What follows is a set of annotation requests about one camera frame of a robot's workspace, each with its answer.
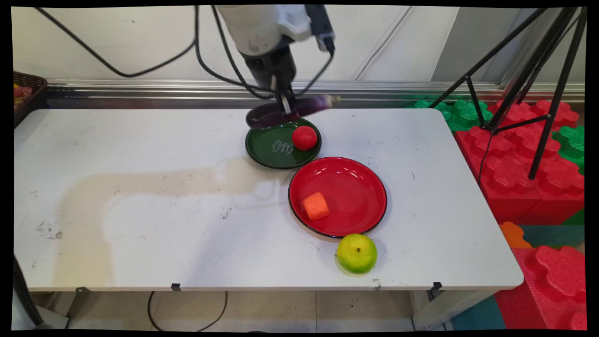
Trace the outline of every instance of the carrot piece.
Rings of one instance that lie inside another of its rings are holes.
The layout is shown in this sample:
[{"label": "carrot piece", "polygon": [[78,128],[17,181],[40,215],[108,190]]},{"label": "carrot piece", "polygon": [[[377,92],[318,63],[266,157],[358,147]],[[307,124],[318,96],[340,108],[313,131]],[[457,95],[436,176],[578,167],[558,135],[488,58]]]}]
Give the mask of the carrot piece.
[{"label": "carrot piece", "polygon": [[304,199],[304,209],[308,213],[308,218],[312,221],[329,215],[329,207],[326,205],[325,198],[320,192],[316,192]]}]

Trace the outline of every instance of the wicker basket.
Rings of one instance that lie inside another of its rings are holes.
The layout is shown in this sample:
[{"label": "wicker basket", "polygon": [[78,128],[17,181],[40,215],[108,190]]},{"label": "wicker basket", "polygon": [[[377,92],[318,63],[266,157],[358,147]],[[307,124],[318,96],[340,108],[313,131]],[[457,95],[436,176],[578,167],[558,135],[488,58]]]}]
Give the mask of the wicker basket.
[{"label": "wicker basket", "polygon": [[46,107],[46,86],[48,81],[38,76],[13,71],[13,82],[19,86],[28,86],[32,89],[31,97],[22,102],[14,112],[14,127],[16,128],[31,111]]}]

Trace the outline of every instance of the eggplant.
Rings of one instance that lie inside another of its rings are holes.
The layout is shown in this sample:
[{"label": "eggplant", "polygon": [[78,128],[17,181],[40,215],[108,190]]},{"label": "eggplant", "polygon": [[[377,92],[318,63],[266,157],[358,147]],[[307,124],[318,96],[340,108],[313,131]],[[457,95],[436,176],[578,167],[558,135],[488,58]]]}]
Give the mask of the eggplant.
[{"label": "eggplant", "polygon": [[305,117],[313,113],[330,109],[333,104],[339,102],[339,96],[323,95],[311,98],[301,98],[295,100],[295,104],[291,106],[291,113],[287,115],[281,109],[279,102],[263,104],[251,109],[247,113],[246,122],[252,129],[262,129],[283,125],[294,119]]}]

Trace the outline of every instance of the teal foam mat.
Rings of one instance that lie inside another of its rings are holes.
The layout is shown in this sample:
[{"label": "teal foam mat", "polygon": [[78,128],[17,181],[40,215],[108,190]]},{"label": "teal foam mat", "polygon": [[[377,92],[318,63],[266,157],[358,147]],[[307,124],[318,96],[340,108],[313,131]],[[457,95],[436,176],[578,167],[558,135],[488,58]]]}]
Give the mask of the teal foam mat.
[{"label": "teal foam mat", "polygon": [[489,296],[452,319],[455,330],[503,330],[506,328],[495,296]]},{"label": "teal foam mat", "polygon": [[585,226],[521,225],[524,240],[533,247],[578,246],[585,240]]}]

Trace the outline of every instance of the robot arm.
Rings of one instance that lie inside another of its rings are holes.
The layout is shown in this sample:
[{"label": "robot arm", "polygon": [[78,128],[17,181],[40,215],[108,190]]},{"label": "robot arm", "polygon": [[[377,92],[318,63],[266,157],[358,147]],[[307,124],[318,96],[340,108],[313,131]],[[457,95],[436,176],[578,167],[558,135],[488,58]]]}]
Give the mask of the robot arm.
[{"label": "robot arm", "polygon": [[295,96],[296,68],[289,45],[314,35],[321,51],[334,53],[334,33],[324,5],[217,5],[237,50],[262,88],[287,113]]}]

